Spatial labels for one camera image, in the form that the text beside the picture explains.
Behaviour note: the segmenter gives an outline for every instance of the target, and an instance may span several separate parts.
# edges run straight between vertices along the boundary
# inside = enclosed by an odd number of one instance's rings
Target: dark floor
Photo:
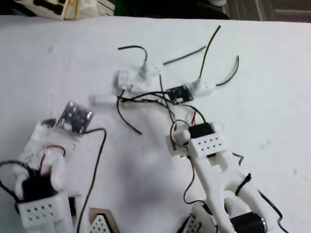
[[[199,4],[209,7],[207,0]],[[227,0],[213,8],[236,20],[311,22],[311,0]]]

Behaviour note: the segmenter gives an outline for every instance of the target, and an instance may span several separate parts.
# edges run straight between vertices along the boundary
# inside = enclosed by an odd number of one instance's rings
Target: white plastic connector
[[[97,215],[94,222],[91,225],[90,233],[110,233],[110,229],[106,222],[106,219],[102,215]]]
[[[129,90],[132,87],[132,74],[129,70],[120,70],[118,73],[118,88]]]
[[[190,215],[188,222],[185,225],[185,228],[183,230],[183,233],[193,233],[198,232],[200,228],[200,222],[198,222],[194,216]]]
[[[94,95],[90,97],[91,104],[95,106],[115,106],[118,98],[113,95]]]
[[[135,83],[131,88],[131,92],[137,94],[150,92],[150,85],[145,82]]]
[[[189,130],[179,130],[173,133],[174,140],[179,145],[184,145],[190,141],[191,135]]]
[[[140,69],[140,74],[144,79],[151,79],[161,73],[163,69],[162,63],[154,63],[145,61]]]
[[[213,133],[191,139],[188,149],[194,158],[199,158],[223,151],[227,149],[227,146],[221,134]]]
[[[179,155],[182,159],[187,156],[187,148],[177,146],[174,142],[171,141],[171,137],[169,135],[166,136],[166,144],[171,156]]]
[[[19,214],[24,228],[30,231],[35,226],[53,223],[56,232],[73,232],[68,196],[65,192],[51,198],[18,204]]]
[[[205,80],[198,79],[188,86],[189,91],[193,96],[205,96],[210,94],[216,88],[216,84],[209,83]]]

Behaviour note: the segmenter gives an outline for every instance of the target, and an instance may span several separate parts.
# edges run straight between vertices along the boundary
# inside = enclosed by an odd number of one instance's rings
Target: black wire
[[[239,69],[239,63],[240,63],[240,59],[239,59],[239,56],[237,56],[237,67],[235,69],[235,71],[233,72],[233,74],[231,75],[230,78],[228,78],[226,81],[222,82],[222,83],[219,83],[219,84],[216,84],[216,86],[221,86],[221,85],[225,85],[227,82],[229,82],[234,76],[235,74],[237,73],[238,69]]]
[[[187,191],[189,190],[189,188],[191,187],[191,185],[193,184],[194,178],[195,178],[195,173],[194,173],[194,167],[193,167],[192,160],[191,160],[189,157],[188,157],[188,159],[190,160],[190,163],[191,163],[191,168],[192,168],[192,179],[191,179],[190,184],[188,185],[188,187],[186,188],[186,190],[185,190],[185,192],[184,192],[184,202],[185,202],[186,204],[194,204],[194,203],[196,203],[196,202],[201,202],[204,206],[207,206],[207,204],[206,204],[204,201],[202,201],[202,200],[194,200],[194,201],[190,201],[190,202],[186,201],[186,193],[187,193]]]
[[[3,166],[3,165],[8,165],[8,164],[15,164],[15,165],[19,165],[23,168],[25,168],[27,171],[28,171],[28,174],[29,174],[29,177],[34,177],[38,174],[38,171],[29,167],[26,163],[22,162],[22,161],[19,161],[19,160],[7,160],[7,161],[2,161],[0,163],[0,168]],[[8,187],[6,187],[1,179],[0,179],[0,187],[5,191],[7,192],[11,197],[14,198],[14,200],[16,202],[20,202],[20,200],[18,199],[18,197],[16,196],[15,192],[10,190]]]
[[[166,99],[167,102],[171,102],[169,99],[163,98],[163,96],[160,96],[160,95],[157,95],[157,94],[168,94],[168,93],[167,92],[162,92],[162,91],[153,91],[153,92],[148,92],[148,93],[141,94],[139,96],[132,97],[129,100],[135,100],[135,99],[143,97],[143,96],[152,95],[152,96],[160,97],[162,99]]]
[[[239,154],[236,154],[236,153],[232,153],[234,156],[237,156],[237,157],[239,157],[240,159],[239,159],[239,165],[241,166],[241,163],[242,163],[242,161],[243,161],[243,159],[244,159],[244,156],[242,156],[242,155],[239,155]]]
[[[161,106],[163,106],[164,108],[166,108],[167,110],[170,111],[170,113],[174,116],[175,118],[175,114],[174,112],[167,108],[167,106],[165,106],[163,103],[159,102],[158,100],[150,100],[150,99],[141,99],[141,100],[130,100],[128,98],[124,98],[124,97],[121,97],[121,102],[133,102],[133,103],[157,103]]]
[[[164,98],[164,101],[165,101],[165,105],[166,105],[167,109],[170,109],[169,104],[167,103],[166,98],[165,98],[165,95],[164,95],[163,85],[162,85],[162,77],[161,77],[161,75],[159,75],[159,79],[160,79],[160,87],[161,87],[161,92],[162,92],[162,94],[163,94],[163,98]],[[174,123],[174,119],[173,119],[172,114],[171,114],[170,111],[169,111],[169,115],[170,115],[170,118],[171,118],[172,123]]]
[[[194,52],[191,52],[191,53],[189,53],[189,54],[187,54],[187,55],[185,55],[185,56],[178,57],[178,58],[175,58],[175,59],[173,59],[173,60],[164,62],[163,65],[166,66],[166,65],[168,65],[168,64],[170,64],[170,63],[180,61],[180,60],[182,60],[182,59],[184,59],[184,58],[186,58],[186,57],[189,57],[189,56],[191,56],[191,55],[196,54],[197,52],[200,52],[200,51],[203,50],[204,48],[206,48],[206,46],[200,48],[199,50],[196,50],[196,51],[194,51]]]
[[[235,196],[238,196],[240,190],[243,188],[244,185],[246,185],[247,182],[250,182],[252,179],[251,173],[249,173],[245,179],[242,181],[242,183],[238,186],[237,190],[235,191]]]
[[[132,128],[135,132],[137,132],[138,134],[142,135],[142,132],[139,131],[138,129],[136,129],[136,128],[135,128],[134,126],[132,126],[130,123],[128,123],[128,122],[124,119],[124,117],[122,116],[122,114],[121,114],[121,112],[120,112],[119,105],[120,105],[120,100],[121,100],[121,97],[122,97],[123,94],[124,94],[124,90],[122,90],[120,96],[118,96],[118,100],[117,100],[117,111],[118,111],[118,113],[119,113],[121,119],[122,119],[129,127],[131,127],[131,128]]]
[[[148,52],[147,50],[142,47],[142,46],[138,46],[138,45],[130,45],[130,46],[125,46],[125,47],[120,47],[118,48],[118,50],[127,50],[127,49],[142,49],[145,51],[145,61],[147,61],[148,59]]]
[[[241,157],[240,161],[239,161],[239,165],[241,165],[242,160],[244,159],[243,156],[241,155],[237,155],[234,154],[235,156]],[[278,226],[285,232],[285,233],[289,233],[282,225],[281,225],[281,220],[283,219],[283,214],[281,211],[279,211],[279,209],[272,203],[272,201],[270,201],[259,189],[257,189],[259,194],[261,195],[261,197],[272,207],[272,209],[274,209],[274,211],[278,214],[279,218],[277,220],[277,224]]]
[[[77,233],[80,232],[80,227],[81,227],[81,221],[82,221],[83,213],[85,211],[86,204],[88,202],[89,196],[91,195],[93,186],[95,184],[95,178],[96,178],[96,173],[97,173],[97,168],[98,168],[99,160],[101,158],[101,154],[102,154],[102,151],[103,151],[103,148],[104,148],[104,144],[105,144],[105,141],[106,141],[106,138],[107,138],[107,130],[105,128],[97,128],[97,129],[86,131],[84,133],[84,134],[89,134],[89,133],[93,133],[93,132],[97,132],[97,131],[103,131],[104,132],[104,138],[103,138],[101,147],[100,147],[99,152],[98,152],[98,156],[97,156],[97,160],[96,160],[96,164],[95,164],[95,168],[94,168],[94,173],[93,173],[92,183],[91,183],[91,186],[90,186],[90,188],[88,190],[88,193],[87,193],[87,196],[86,196],[86,200],[84,201],[84,204],[83,204],[80,216],[79,216],[78,225],[77,225]]]
[[[122,102],[133,101],[133,100],[136,100],[136,99],[138,99],[138,98],[140,98],[140,97],[144,97],[144,96],[150,95],[150,96],[159,97],[159,98],[163,99],[164,101],[167,101],[167,102],[171,103],[171,101],[170,101],[168,98],[164,98],[162,95],[158,94],[158,92],[159,92],[159,91],[148,92],[148,93],[145,93],[145,94],[142,94],[142,95],[139,95],[139,96],[135,96],[135,97],[132,97],[132,98],[124,98],[124,97],[122,97],[122,99],[124,100],[124,101],[122,101]]]
[[[188,105],[188,104],[183,104],[183,106],[192,108],[194,111],[196,111],[200,115],[200,117],[202,118],[203,122],[206,122],[203,114],[200,113],[200,111],[197,108],[193,107],[192,105]]]
[[[199,76],[199,79],[201,78],[202,76],[202,72],[203,72],[203,67],[204,67],[204,63],[205,63],[205,58],[206,58],[206,54],[207,54],[207,51],[208,51],[208,48],[210,46],[210,44],[212,43],[215,35],[217,34],[218,30],[221,28],[221,26],[219,25],[218,28],[216,29],[216,31],[214,32],[213,36],[211,37],[211,39],[209,40],[209,43],[207,45],[207,48],[205,50],[205,54],[204,54],[204,57],[203,57],[203,62],[202,62],[202,65],[201,65],[201,71],[200,71],[200,76]]]

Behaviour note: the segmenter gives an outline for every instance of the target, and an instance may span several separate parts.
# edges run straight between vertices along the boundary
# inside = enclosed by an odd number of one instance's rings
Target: white plastic part
[[[226,142],[221,134],[213,133],[199,138],[193,138],[188,144],[191,157],[206,157],[226,149]]]
[[[187,156],[187,148],[177,146],[174,142],[171,141],[171,137],[169,135],[166,136],[166,144],[171,156],[179,155],[182,159]]]
[[[147,83],[146,81],[135,83],[135,84],[133,84],[133,86],[131,88],[131,92],[137,93],[137,94],[150,92],[150,84]]]
[[[106,219],[102,215],[97,215],[91,225],[90,233],[110,233]]]
[[[190,132],[189,130],[177,130],[173,133],[173,137],[177,144],[184,145],[190,141]]]
[[[132,87],[132,74],[129,70],[120,70],[117,77],[120,90],[129,90]]]
[[[182,233],[200,233],[201,228],[199,229],[199,227],[200,227],[200,222],[198,222],[194,216],[190,215],[188,222],[186,223],[185,228],[182,231]]]
[[[144,65],[140,69],[140,74],[144,79],[150,79],[158,76],[163,69],[162,63],[154,63],[145,61]]]
[[[209,83],[208,81],[198,79],[188,85],[188,89],[192,96],[199,97],[210,94],[216,88],[216,84]]]
[[[51,167],[51,185],[53,189],[56,191],[64,190],[66,177],[66,164],[63,155],[57,156]]]
[[[214,152],[218,151],[216,156],[207,158],[207,154],[198,144],[198,140],[204,142],[206,139],[206,136],[191,139],[190,145],[193,146],[188,147],[189,156],[207,195],[206,203],[213,213],[219,232],[235,233],[230,217],[225,211],[224,192],[227,190],[235,192],[245,179],[246,174],[241,170],[231,152],[219,151],[221,146],[217,150],[215,149]],[[276,219],[272,215],[272,210],[261,198],[252,181],[243,186],[239,192],[239,198],[249,206],[252,212],[263,217],[267,223],[268,232],[275,227]]]
[[[45,233],[53,224],[56,233],[73,233],[68,197],[61,192],[51,198],[18,204],[23,227],[27,232]]]
[[[220,125],[213,124],[213,128],[222,131]],[[202,208],[202,204],[194,204],[192,210],[202,223],[202,233],[215,232],[216,225],[219,233],[235,233],[230,219],[249,212],[264,219],[267,232],[273,231],[277,218],[252,181],[243,186],[237,197],[234,195],[247,174],[242,171],[235,156],[227,151],[225,138],[220,132],[192,138],[188,143],[188,150],[174,146],[170,136],[166,140],[171,155],[190,156],[206,193],[205,202],[213,216]]]
[[[94,95],[90,98],[91,104],[95,106],[115,106],[117,100],[117,96],[114,95]]]

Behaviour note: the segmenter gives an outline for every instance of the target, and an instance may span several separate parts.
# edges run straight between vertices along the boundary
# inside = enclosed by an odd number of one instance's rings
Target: black plastic piece
[[[24,202],[50,198],[57,194],[51,184],[51,175],[28,178],[23,182],[22,188]]]
[[[70,214],[71,216],[77,216],[77,210],[76,210],[76,198],[75,197],[70,197],[68,198],[69,201],[69,207],[70,207]]]
[[[230,219],[237,233],[265,233],[261,217],[253,212]]]
[[[206,204],[202,205],[202,208],[203,208],[209,215],[213,215],[212,212],[211,212],[211,210],[209,209],[209,207],[208,207]]]
[[[166,92],[168,93],[173,105],[178,105],[193,100],[193,96],[186,85],[167,89]]]
[[[187,223],[188,223],[188,221],[189,221],[189,218],[190,218],[190,216],[188,216],[188,217],[186,218],[186,220],[183,222],[183,224],[182,224],[181,227],[177,230],[176,233],[182,233],[182,232],[184,231],[184,229],[185,229],[185,227],[186,227],[186,225],[187,225]]]
[[[207,122],[189,127],[191,138],[203,137],[215,133],[213,126]]]
[[[34,5],[42,6],[50,11],[53,11],[56,15],[61,15],[63,13],[64,6],[61,4],[53,4],[46,0],[34,0]]]

